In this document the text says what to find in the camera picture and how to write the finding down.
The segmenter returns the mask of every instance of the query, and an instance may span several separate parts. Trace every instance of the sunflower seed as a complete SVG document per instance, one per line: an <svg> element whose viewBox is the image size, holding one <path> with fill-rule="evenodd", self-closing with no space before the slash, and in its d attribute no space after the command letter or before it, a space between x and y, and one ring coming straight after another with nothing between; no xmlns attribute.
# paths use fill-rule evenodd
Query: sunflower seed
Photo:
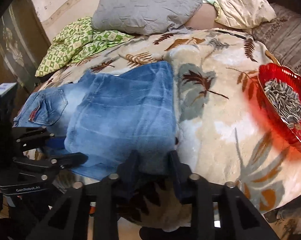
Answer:
<svg viewBox="0 0 301 240"><path fill-rule="evenodd" d="M277 79L265 82L264 91L278 112L280 118L290 129L301 122L301 102L299 95L286 82Z"/></svg>

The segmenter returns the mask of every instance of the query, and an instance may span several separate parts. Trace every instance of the red glass bowl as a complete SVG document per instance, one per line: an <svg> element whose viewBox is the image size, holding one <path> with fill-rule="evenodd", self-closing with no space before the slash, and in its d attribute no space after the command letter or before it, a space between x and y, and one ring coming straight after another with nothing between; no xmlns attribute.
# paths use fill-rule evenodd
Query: red glass bowl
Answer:
<svg viewBox="0 0 301 240"><path fill-rule="evenodd" d="M301 102L300 75L293 72L290 68L278 66L274 63L261 65L259 67L258 81L262 91L264 91L265 82L274 78L276 78L277 81L281 80L282 82L286 82L289 86L291 86L294 91L299 94L299 99ZM268 116L276 127L276 130L288 141L290 145L296 147L301 152L301 123L300 125L295 125L295 128L292 130L289 129L287 124L282 121L265 93L263 93L263 96L265 97L264 101Z"/></svg>

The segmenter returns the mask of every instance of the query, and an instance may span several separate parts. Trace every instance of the screw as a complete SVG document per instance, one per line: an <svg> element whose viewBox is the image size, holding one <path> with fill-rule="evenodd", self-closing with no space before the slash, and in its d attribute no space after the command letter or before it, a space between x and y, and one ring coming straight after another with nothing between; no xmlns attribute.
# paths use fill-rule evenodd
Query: screw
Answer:
<svg viewBox="0 0 301 240"><path fill-rule="evenodd" d="M227 181L227 182L225 183L225 185L226 185L227 187L229 187L229 188L234 188L234 187L236 187L236 184L235 184L234 182L232 182L232 181Z"/></svg>
<svg viewBox="0 0 301 240"><path fill-rule="evenodd" d="M198 174L196 174L196 173L193 173L193 174L189 175L189 178L191 180L199 180L200 176Z"/></svg>
<svg viewBox="0 0 301 240"><path fill-rule="evenodd" d="M117 173L112 173L108 176L110 179L118 179L120 176Z"/></svg>
<svg viewBox="0 0 301 240"><path fill-rule="evenodd" d="M81 187L83 187L83 183L81 183L81 182L75 182L74 184L73 184L73 188L81 188Z"/></svg>

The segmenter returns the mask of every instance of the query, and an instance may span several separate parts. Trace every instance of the green checkered blanket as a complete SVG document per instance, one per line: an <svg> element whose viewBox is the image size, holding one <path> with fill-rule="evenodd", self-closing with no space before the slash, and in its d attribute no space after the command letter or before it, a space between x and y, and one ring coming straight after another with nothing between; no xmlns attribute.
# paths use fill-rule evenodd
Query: green checkered blanket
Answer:
<svg viewBox="0 0 301 240"><path fill-rule="evenodd" d="M119 31L99 32L92 27L92 17L80 18L67 25L53 39L35 76L43 77L132 38L134 36Z"/></svg>

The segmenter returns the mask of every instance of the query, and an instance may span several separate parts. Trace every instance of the blue jeans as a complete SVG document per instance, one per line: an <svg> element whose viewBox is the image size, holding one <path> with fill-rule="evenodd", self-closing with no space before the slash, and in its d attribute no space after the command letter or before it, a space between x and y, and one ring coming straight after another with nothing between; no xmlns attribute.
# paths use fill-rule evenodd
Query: blue jeans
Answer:
<svg viewBox="0 0 301 240"><path fill-rule="evenodd" d="M175 145L172 68L166 61L143 65L120 76L99 74L76 108L65 148L117 167L132 150L141 154L140 171L166 174L167 152Z"/></svg>
<svg viewBox="0 0 301 240"><path fill-rule="evenodd" d="M165 61L120 76L86 72L77 84L31 95L15 125L46 125L56 136L67 135L65 149L49 152L86 154L88 161L73 169L83 176L102 179L132 150L141 154L140 171L167 174L167 152L175 144L172 82Z"/></svg>

